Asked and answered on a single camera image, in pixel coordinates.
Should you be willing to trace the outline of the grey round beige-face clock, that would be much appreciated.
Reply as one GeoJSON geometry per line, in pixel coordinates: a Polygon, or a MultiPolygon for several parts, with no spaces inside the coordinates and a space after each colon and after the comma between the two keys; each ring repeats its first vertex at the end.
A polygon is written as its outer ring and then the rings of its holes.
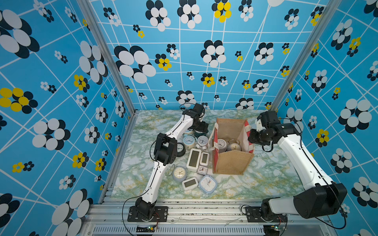
{"type": "Polygon", "coordinates": [[[232,151],[232,150],[242,151],[242,147],[240,145],[240,141],[239,140],[237,140],[237,139],[230,139],[230,140],[228,140],[227,151],[232,151]]]}

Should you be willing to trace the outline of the white twin-bell alarm clock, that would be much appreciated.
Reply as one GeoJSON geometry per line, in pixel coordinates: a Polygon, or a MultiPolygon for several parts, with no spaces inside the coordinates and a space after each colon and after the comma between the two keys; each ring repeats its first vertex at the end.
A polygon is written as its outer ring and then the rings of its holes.
{"type": "Polygon", "coordinates": [[[225,141],[224,139],[218,139],[218,150],[219,150],[219,153],[226,152],[227,151],[227,147],[228,147],[227,141],[225,141]]]}

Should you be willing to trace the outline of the light blue square alarm clock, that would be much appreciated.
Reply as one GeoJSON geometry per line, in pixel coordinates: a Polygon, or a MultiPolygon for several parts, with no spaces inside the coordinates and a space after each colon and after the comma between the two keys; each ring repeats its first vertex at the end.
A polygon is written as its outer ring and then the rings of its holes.
{"type": "Polygon", "coordinates": [[[201,189],[202,192],[210,195],[216,190],[218,183],[212,176],[205,175],[199,181],[198,186],[199,186],[199,188],[201,189]]]}

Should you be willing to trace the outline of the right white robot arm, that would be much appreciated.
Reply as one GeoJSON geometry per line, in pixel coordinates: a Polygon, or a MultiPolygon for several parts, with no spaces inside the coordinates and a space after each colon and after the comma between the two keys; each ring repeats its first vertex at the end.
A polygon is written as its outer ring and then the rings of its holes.
{"type": "Polygon", "coordinates": [[[277,144],[289,157],[304,188],[293,197],[263,200],[262,218],[271,221],[280,214],[295,214],[305,219],[336,214],[347,189],[323,171],[303,144],[298,128],[291,123],[281,123],[274,111],[261,113],[256,125],[250,130],[248,140],[262,147],[277,144]]]}

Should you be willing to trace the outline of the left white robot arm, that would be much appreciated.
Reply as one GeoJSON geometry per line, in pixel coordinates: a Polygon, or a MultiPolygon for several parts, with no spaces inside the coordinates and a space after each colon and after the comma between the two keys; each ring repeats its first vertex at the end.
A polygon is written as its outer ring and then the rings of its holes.
{"type": "Polygon", "coordinates": [[[144,192],[135,202],[137,212],[145,219],[153,217],[158,190],[166,168],[173,164],[177,157],[179,138],[189,129],[208,131],[208,124],[202,120],[204,114],[205,108],[197,103],[193,108],[184,110],[178,122],[169,131],[157,135],[152,157],[154,167],[144,192]]]}

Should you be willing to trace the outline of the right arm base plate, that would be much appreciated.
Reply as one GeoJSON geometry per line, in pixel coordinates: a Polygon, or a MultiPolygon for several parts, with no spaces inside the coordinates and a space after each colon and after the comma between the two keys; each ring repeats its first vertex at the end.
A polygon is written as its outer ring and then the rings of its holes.
{"type": "Polygon", "coordinates": [[[249,223],[287,223],[286,215],[270,213],[257,206],[245,206],[243,213],[249,223]]]}

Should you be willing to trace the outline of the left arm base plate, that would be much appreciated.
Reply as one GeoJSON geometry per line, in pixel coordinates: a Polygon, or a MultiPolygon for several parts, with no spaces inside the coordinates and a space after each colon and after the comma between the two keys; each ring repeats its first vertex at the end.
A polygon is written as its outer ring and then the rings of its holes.
{"type": "Polygon", "coordinates": [[[153,210],[148,210],[146,214],[136,206],[129,208],[127,222],[166,222],[168,207],[156,206],[153,210]]]}

